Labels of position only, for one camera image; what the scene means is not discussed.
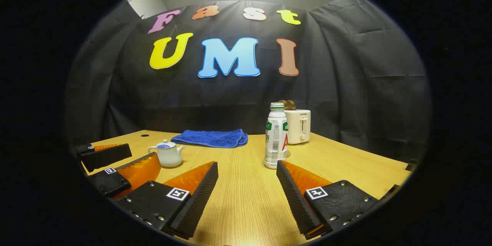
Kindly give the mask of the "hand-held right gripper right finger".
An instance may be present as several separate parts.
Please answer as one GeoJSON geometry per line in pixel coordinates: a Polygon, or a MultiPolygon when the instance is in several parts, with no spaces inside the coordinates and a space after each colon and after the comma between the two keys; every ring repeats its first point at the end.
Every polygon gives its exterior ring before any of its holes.
{"type": "Polygon", "coordinates": [[[278,161],[276,175],[306,239],[346,228],[379,203],[347,180],[333,183],[285,160],[278,161]]]}

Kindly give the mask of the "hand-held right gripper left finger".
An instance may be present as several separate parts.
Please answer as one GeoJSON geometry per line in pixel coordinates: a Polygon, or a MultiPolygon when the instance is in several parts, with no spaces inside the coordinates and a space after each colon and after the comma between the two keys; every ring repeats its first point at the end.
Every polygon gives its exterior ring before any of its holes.
{"type": "Polygon", "coordinates": [[[116,203],[129,215],[162,233],[190,239],[218,176],[218,163],[212,161],[165,183],[145,182],[116,203]]]}

